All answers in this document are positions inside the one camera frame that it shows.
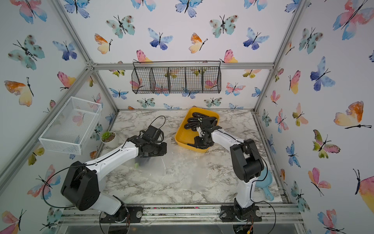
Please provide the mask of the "dark purple eggplant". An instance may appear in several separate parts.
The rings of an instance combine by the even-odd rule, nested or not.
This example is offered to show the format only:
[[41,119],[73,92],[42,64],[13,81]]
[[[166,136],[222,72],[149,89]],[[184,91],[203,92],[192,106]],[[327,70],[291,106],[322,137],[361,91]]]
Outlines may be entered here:
[[134,167],[136,169],[140,168],[140,167],[143,167],[146,163],[147,163],[147,159],[144,159],[144,158],[135,158],[134,159]]

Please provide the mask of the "clear zip-top bag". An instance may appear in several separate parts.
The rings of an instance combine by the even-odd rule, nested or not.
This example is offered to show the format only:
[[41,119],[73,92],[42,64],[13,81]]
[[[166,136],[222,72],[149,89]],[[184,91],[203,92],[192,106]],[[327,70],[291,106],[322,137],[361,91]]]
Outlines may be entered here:
[[134,167],[134,159],[127,162],[127,165],[137,171],[139,171],[142,176],[147,178],[154,178],[156,176],[166,175],[166,166],[162,157],[148,157],[147,163],[140,168]]

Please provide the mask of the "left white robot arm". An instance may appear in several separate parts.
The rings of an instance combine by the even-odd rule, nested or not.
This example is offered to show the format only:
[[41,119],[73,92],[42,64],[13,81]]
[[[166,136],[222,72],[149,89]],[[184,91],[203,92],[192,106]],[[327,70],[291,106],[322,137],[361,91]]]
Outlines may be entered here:
[[67,174],[61,194],[80,211],[95,209],[107,215],[124,218],[127,207],[115,196],[103,192],[105,177],[117,167],[127,163],[142,166],[153,157],[167,153],[167,143],[160,128],[150,125],[139,135],[128,138],[121,146],[106,155],[86,163],[79,161],[66,168]]

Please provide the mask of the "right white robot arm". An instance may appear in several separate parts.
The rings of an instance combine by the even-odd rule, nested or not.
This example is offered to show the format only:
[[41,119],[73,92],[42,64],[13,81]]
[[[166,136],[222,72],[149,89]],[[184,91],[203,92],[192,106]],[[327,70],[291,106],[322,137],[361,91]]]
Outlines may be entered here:
[[255,203],[252,194],[265,168],[264,161],[254,140],[244,140],[233,136],[217,123],[216,117],[194,112],[184,126],[186,130],[191,129],[198,133],[198,136],[194,138],[194,143],[190,143],[189,146],[207,149],[214,144],[219,144],[230,152],[234,173],[241,181],[238,184],[235,202],[242,209],[248,208]]

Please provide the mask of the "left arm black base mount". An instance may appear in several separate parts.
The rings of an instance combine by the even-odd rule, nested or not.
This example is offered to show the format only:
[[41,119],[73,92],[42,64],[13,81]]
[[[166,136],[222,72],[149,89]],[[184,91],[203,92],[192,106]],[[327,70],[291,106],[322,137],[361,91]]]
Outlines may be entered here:
[[120,223],[140,223],[144,208],[142,206],[122,206],[113,215],[102,213],[100,223],[120,224]]

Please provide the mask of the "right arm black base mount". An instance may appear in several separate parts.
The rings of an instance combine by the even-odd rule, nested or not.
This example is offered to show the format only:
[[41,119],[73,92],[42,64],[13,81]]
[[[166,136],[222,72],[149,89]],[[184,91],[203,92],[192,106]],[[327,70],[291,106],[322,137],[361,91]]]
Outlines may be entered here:
[[239,205],[223,205],[219,218],[222,222],[261,222],[262,213],[254,204],[247,208]]

